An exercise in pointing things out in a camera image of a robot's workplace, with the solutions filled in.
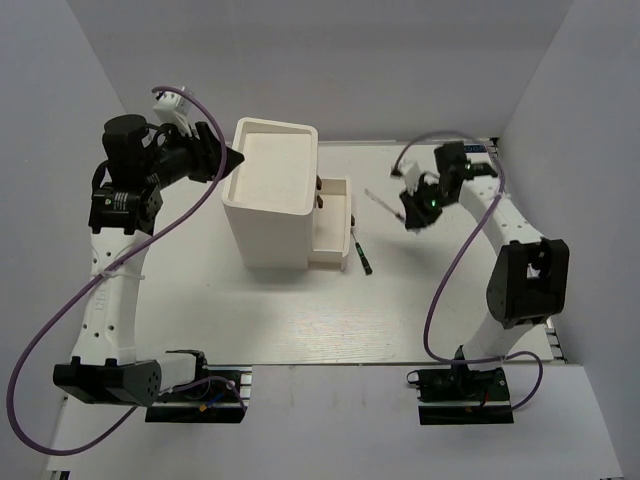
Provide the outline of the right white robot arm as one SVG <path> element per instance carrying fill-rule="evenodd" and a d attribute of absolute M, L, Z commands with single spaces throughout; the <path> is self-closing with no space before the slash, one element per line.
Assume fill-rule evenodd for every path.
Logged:
<path fill-rule="evenodd" d="M 430 182 L 417 164 L 395 164 L 392 174 L 404 182 L 400 200 L 404 226 L 419 231 L 433 225 L 444 209 L 462 206 L 477 225 L 454 257 L 444 277 L 451 278 L 479 234 L 496 253 L 486 287 L 487 313 L 450 365 L 453 390 L 472 399 L 488 385 L 485 371 L 515 357 L 513 347 L 534 326 L 565 306 L 570 251 L 562 239 L 549 239 L 533 227 L 506 193 L 504 171 L 495 154 L 471 161 L 465 145 L 447 142 L 434 151 L 437 178 Z"/>

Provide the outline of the blue red screwdriver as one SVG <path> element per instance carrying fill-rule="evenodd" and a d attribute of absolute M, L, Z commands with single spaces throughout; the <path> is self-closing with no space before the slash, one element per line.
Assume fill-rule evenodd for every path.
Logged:
<path fill-rule="evenodd" d="M 382 200 L 379 196 L 374 194 L 372 191 L 365 188 L 364 193 L 370 200 L 372 200 L 374 203 L 382 207 L 385 211 L 391 213 L 401 223 L 405 222 L 405 217 L 398 210 L 394 209 L 391 205 L 386 203 L 384 200 Z"/>

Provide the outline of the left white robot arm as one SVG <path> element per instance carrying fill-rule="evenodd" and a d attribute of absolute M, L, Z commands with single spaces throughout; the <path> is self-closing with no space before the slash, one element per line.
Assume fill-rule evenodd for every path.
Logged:
<path fill-rule="evenodd" d="M 87 404 L 150 407 L 177 386 L 199 399 L 211 387 L 199 352 L 174 350 L 159 359 L 137 354 L 135 320 L 143 264 L 163 205 L 161 192 L 187 178 L 212 183 L 244 160 L 205 122 L 180 128 L 126 114 L 107 121 L 106 158 L 91 181 L 91 286 L 81 331 L 54 384 Z"/>

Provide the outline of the white bottom drawer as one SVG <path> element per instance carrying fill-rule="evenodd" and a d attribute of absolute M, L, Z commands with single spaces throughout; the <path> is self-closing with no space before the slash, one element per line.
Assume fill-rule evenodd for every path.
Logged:
<path fill-rule="evenodd" d="M 313 212 L 310 269 L 344 271 L 350 252 L 352 189 L 348 177 L 322 179 L 323 209 Z"/>

